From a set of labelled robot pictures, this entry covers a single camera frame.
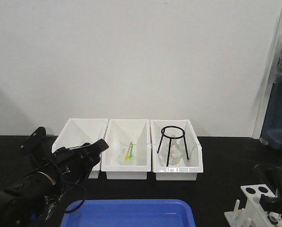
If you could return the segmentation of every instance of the white wall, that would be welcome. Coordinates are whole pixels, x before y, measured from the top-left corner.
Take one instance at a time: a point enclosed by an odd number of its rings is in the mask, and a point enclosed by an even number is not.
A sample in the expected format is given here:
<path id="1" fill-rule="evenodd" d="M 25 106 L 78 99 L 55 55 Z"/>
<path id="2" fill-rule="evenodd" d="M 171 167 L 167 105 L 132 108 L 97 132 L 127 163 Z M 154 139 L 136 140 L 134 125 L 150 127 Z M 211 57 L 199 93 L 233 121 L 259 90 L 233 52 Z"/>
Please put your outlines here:
<path id="1" fill-rule="evenodd" d="M 252 136 L 282 0 L 0 0 L 0 134 L 69 117 Z"/>

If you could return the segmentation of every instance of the black cable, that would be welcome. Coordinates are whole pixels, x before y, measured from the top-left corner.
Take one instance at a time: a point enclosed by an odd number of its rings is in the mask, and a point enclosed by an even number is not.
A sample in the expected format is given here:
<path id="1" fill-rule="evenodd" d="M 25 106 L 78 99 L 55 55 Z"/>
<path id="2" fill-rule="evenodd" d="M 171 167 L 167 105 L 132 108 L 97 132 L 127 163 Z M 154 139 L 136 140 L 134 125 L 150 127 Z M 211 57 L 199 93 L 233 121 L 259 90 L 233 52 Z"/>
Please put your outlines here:
<path id="1" fill-rule="evenodd" d="M 70 185 L 70 186 L 79 187 L 79 188 L 82 188 L 82 189 L 83 189 L 83 191 L 84 191 L 83 199 L 82 199 L 82 201 L 81 201 L 76 207 L 74 207 L 74 208 L 71 209 L 71 210 L 63 210 L 63 209 L 59 208 L 62 212 L 66 213 L 66 214 L 69 214 L 69 213 L 72 213 L 72 212 L 76 211 L 77 209 L 79 209 L 79 208 L 83 205 L 83 203 L 84 203 L 85 200 L 86 200 L 86 196 L 87 196 L 87 190 L 86 190 L 86 188 L 83 187 L 83 186 L 81 186 L 81 185 L 79 185 L 79 184 L 77 184 L 77 183 L 72 183 L 72 182 L 69 182 L 69 181 L 64 180 L 63 175 L 62 175 L 62 173 L 61 173 L 61 171 L 60 171 L 58 165 L 57 165 L 54 161 L 52 161 L 52 160 L 48 160 L 48 161 L 56 168 L 56 170 L 57 170 L 58 173 L 59 173 L 61 183 L 63 184 L 63 188 L 62 188 L 62 190 L 61 190 L 61 194 L 62 194 L 62 192 L 64 191 L 64 185 Z"/>

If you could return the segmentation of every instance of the glass beaker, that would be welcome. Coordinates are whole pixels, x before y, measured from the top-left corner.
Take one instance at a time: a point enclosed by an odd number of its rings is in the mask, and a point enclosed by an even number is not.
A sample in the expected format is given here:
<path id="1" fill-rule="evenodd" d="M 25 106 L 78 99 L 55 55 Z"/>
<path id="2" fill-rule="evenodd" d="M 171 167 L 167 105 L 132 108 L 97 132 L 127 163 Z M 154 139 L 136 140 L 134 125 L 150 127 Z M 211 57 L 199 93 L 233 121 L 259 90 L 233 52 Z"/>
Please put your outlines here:
<path id="1" fill-rule="evenodd" d="M 137 166 L 138 165 L 138 145 L 139 140 L 126 138 L 120 140 L 120 155 L 119 162 L 122 166 Z"/>

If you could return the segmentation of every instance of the white plastic stand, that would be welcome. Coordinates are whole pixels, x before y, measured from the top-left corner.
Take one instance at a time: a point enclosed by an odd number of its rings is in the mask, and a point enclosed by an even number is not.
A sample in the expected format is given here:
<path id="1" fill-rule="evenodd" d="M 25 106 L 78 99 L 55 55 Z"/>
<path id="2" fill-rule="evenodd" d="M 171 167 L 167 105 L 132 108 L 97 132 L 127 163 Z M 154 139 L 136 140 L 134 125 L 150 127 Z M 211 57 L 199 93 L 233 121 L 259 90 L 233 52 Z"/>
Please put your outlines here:
<path id="1" fill-rule="evenodd" d="M 262 194 L 275 196 L 265 184 L 240 188 L 247 197 L 247 203 L 245 208 L 239 210 L 239 200 L 236 200 L 234 210 L 224 213 L 231 227 L 282 227 L 282 215 L 266 212 L 259 204 Z"/>

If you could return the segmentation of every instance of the white plastic tray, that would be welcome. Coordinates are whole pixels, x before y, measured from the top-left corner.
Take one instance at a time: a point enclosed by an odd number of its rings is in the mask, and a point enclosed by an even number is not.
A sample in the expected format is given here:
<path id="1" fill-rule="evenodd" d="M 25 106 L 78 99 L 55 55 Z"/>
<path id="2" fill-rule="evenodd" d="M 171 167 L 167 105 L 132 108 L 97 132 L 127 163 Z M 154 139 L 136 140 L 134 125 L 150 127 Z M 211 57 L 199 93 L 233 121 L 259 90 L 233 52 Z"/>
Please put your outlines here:
<path id="1" fill-rule="evenodd" d="M 182 128 L 186 133 L 186 144 L 188 155 L 190 157 L 187 160 L 186 154 L 183 155 L 182 160 L 177 165 L 163 165 L 158 157 L 157 149 L 159 147 L 161 139 L 161 129 L 165 126 L 174 125 Z M 158 181 L 194 181 L 197 179 L 197 173 L 202 173 L 203 159 L 202 159 L 202 147 L 197 139 L 197 136 L 193 130 L 190 120 L 150 120 L 151 136 L 152 136 L 152 158 L 153 158 L 153 172 L 155 178 Z M 164 137 L 162 145 L 168 144 L 169 139 Z M 178 139 L 178 144 L 183 146 L 183 138 Z"/>
<path id="2" fill-rule="evenodd" d="M 120 163 L 120 143 L 125 138 L 137 142 L 137 162 L 131 166 Z M 147 179 L 147 172 L 151 171 L 149 120 L 110 119 L 105 140 L 109 148 L 102 154 L 101 170 L 107 179 Z"/>
<path id="3" fill-rule="evenodd" d="M 69 118 L 62 131 L 52 145 L 52 152 L 61 147 L 75 147 L 89 142 L 94 143 L 99 139 L 104 139 L 107 118 L 82 119 Z M 89 178 L 98 178 L 100 172 L 100 163 L 93 167 Z"/>

